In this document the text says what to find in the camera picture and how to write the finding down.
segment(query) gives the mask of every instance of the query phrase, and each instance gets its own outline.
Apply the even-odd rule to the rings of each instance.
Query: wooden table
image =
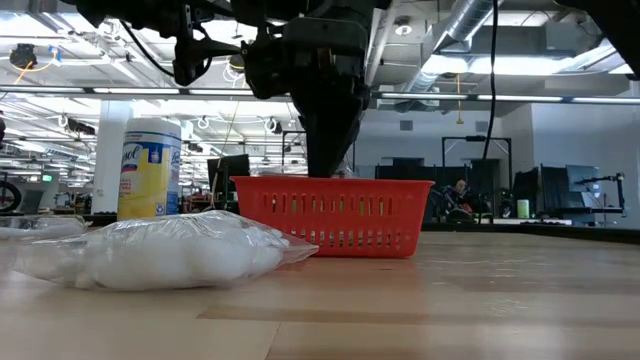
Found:
[[[2,360],[640,359],[640,250],[428,233],[234,289],[64,289],[0,270]]]

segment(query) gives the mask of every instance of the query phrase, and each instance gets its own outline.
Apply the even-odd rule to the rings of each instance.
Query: black cable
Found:
[[[478,196],[481,196],[482,192],[482,179],[487,175],[487,155],[489,153],[489,144],[491,143],[491,133],[493,132],[493,123],[496,117],[496,42],[498,39],[498,0],[493,0],[493,25],[491,26],[491,74],[489,74],[489,81],[491,84],[491,112],[489,113],[489,128],[487,129],[487,138],[484,141],[484,150],[482,151],[482,168],[480,171],[480,179],[478,181]],[[480,211],[480,217],[478,224],[482,224],[482,211]]]
[[[136,45],[138,45],[138,47],[140,48],[140,51],[142,51],[142,53],[144,54],[144,56],[147,57],[147,59],[149,59],[149,61],[151,61],[151,63],[153,64],[153,66],[155,66],[156,68],[158,68],[158,70],[162,71],[164,74],[173,77],[173,73],[165,68],[162,67],[162,65],[158,64],[158,62],[156,61],[156,59],[154,59],[151,55],[149,55],[149,53],[147,52],[147,50],[144,48],[144,46],[142,46],[142,44],[140,43],[140,40],[138,40],[138,38],[133,34],[133,31],[131,31],[131,29],[129,28],[129,25],[127,25],[124,21],[120,20],[120,24],[122,24],[122,27],[124,28],[124,30],[127,32],[127,34],[129,34],[129,36],[131,37],[131,39],[133,40],[134,43],[136,43]]]
[[[553,20],[553,18],[551,18],[551,15],[549,15],[549,13],[548,13],[548,12],[546,12],[546,11],[544,11],[544,10],[536,10],[536,11],[533,11],[531,14],[529,14],[529,16],[527,16],[526,18],[524,18],[524,20],[522,20],[522,22],[520,23],[520,26],[524,25],[524,24],[527,22],[527,20],[531,19],[531,17],[532,17],[533,15],[535,15],[536,13],[543,13],[543,14],[545,14],[545,15],[547,16],[547,19],[549,19],[549,21],[552,21],[552,20]]]

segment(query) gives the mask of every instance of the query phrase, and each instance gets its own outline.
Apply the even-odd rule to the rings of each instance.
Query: tire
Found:
[[[0,191],[2,188],[5,188],[8,192],[13,194],[13,202],[5,208],[0,208],[0,212],[9,212],[17,209],[18,206],[20,206],[20,203],[22,203],[22,193],[20,193],[20,190],[12,183],[0,180]]]

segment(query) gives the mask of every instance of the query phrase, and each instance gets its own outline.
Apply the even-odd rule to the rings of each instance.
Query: person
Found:
[[[469,199],[465,196],[467,190],[467,182],[463,179],[460,179],[456,182],[456,192],[458,193],[458,207],[468,213],[472,213],[473,209],[471,205],[469,205]]]
[[[463,179],[460,179],[458,180],[458,182],[456,182],[456,192],[458,194],[462,195],[466,188],[467,188],[467,182],[464,181]]]

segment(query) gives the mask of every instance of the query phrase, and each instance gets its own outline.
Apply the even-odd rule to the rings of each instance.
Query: wooden tabletop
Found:
[[[640,250],[427,233],[233,289],[64,289],[0,269],[2,360],[640,359]]]

